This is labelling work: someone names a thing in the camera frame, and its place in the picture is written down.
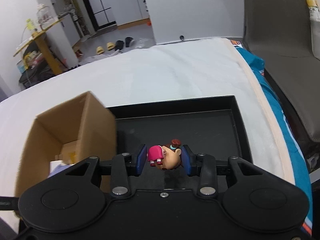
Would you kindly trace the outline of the girl figurine pink dress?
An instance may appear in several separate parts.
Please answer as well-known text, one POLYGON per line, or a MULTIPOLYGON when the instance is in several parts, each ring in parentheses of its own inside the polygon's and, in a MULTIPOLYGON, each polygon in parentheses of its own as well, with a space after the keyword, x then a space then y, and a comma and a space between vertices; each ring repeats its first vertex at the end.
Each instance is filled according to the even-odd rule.
POLYGON ((160 170, 174 170, 181 164, 181 141, 172 139, 168 145, 155 145, 149 148, 147 153, 151 167, 160 170))

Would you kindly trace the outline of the brown cardboard box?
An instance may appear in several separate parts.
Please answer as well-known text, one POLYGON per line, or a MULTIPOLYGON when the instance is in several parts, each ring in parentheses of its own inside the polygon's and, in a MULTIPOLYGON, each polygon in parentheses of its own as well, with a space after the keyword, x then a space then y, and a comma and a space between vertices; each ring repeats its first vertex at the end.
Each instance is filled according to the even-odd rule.
POLYGON ((39 114, 24 144, 14 195, 45 180, 52 161, 75 164, 90 156, 111 160, 116 136, 114 115, 91 92, 39 114))

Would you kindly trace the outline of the black tray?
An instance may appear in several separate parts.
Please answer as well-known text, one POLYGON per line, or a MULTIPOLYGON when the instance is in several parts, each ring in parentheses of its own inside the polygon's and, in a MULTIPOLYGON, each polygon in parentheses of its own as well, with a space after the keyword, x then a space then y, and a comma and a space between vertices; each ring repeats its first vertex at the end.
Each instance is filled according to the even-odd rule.
POLYGON ((221 166, 230 156, 251 161, 251 150, 234 96, 110 107, 116 119, 117 153, 178 139, 193 154, 212 155, 221 166))

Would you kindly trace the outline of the blue patterned sheet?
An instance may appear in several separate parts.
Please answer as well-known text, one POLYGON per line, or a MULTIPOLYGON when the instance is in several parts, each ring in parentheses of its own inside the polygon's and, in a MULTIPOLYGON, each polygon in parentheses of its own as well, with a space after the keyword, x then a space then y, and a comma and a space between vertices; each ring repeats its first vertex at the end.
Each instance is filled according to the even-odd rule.
POLYGON ((306 193, 309 203, 312 205, 312 191, 307 165, 301 149, 292 134, 287 118, 285 117, 280 105, 280 101, 265 78, 264 60, 244 49, 241 42, 236 40, 230 40, 230 42, 250 66, 253 74, 257 78, 283 133, 283 137, 289 151, 295 184, 306 193))

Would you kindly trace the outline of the yellow slipper left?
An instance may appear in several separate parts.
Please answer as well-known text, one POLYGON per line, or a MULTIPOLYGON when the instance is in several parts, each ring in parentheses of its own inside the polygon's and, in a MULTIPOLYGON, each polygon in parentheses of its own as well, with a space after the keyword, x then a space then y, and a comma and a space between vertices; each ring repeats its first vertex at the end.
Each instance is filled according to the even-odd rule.
POLYGON ((98 46, 96 49, 96 54, 100 55, 103 54, 105 52, 104 48, 102 46, 98 46))

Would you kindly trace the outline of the yellow slipper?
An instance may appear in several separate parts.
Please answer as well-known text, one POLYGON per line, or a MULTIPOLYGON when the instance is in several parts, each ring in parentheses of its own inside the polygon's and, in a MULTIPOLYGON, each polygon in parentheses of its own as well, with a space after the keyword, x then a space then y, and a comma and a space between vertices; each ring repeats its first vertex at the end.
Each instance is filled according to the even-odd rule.
POLYGON ((116 45, 113 42, 107 42, 107 44, 106 44, 106 48, 108 51, 113 50, 115 48, 115 46, 116 45))
POLYGON ((105 52, 104 48, 102 46, 98 46, 96 49, 96 54, 100 55, 103 54, 105 52))

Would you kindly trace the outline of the black slipper left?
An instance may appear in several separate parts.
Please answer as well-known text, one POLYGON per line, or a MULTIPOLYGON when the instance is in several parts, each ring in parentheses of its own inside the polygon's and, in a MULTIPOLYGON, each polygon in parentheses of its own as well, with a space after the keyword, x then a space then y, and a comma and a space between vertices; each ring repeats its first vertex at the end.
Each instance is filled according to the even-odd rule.
POLYGON ((117 40, 115 43, 115 51, 122 50, 124 48, 124 41, 123 40, 117 40))

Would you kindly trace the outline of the black slipper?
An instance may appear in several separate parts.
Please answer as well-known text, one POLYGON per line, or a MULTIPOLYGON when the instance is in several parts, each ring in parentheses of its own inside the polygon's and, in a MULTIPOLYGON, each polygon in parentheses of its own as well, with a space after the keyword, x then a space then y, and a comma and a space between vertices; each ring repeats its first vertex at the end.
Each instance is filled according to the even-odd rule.
POLYGON ((134 38, 132 38, 130 36, 126 37, 125 38, 125 47, 126 48, 131 47, 134 44, 134 42, 135 42, 134 38))
POLYGON ((115 51, 122 50, 124 48, 124 41, 123 40, 117 40, 115 43, 115 51))

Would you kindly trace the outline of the yellow slipper right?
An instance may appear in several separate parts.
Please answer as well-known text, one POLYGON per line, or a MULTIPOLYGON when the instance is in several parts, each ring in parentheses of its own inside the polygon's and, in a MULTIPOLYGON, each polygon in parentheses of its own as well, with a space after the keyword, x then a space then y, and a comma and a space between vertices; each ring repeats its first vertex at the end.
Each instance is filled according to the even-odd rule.
POLYGON ((106 44, 106 48, 108 51, 113 50, 115 48, 115 46, 116 45, 113 42, 107 42, 107 44, 106 44))

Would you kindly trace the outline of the black slipper right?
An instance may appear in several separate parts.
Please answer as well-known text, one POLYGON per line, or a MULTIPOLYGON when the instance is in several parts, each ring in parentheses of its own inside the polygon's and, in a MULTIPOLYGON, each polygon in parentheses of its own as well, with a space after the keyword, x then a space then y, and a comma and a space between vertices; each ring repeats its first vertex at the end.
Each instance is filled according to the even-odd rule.
POLYGON ((131 47, 134 44, 134 42, 135 42, 134 38, 132 38, 130 36, 126 37, 125 38, 125 47, 126 48, 131 47))

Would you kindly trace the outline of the white cabinet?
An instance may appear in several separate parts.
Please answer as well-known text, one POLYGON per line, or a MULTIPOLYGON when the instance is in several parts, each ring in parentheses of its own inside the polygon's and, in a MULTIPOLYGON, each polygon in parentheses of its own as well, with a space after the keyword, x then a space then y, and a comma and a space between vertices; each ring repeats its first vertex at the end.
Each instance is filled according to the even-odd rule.
POLYGON ((95 30, 149 18, 146 0, 83 0, 95 30))

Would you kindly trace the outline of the grey chair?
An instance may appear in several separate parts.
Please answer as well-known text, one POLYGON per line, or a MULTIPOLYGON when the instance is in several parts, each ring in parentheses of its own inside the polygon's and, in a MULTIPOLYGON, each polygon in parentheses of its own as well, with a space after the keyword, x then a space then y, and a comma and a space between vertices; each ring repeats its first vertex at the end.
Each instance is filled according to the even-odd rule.
POLYGON ((264 59, 296 136, 319 142, 319 59, 306 0, 245 0, 244 42, 264 59))

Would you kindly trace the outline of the yellow-capped bottle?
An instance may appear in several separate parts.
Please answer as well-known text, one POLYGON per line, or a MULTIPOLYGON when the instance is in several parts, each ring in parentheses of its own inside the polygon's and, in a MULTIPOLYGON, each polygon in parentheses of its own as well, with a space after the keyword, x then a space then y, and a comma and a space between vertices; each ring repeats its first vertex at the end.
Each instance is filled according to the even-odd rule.
POLYGON ((320 21, 320 11, 317 0, 306 0, 308 5, 310 20, 319 22, 320 21))

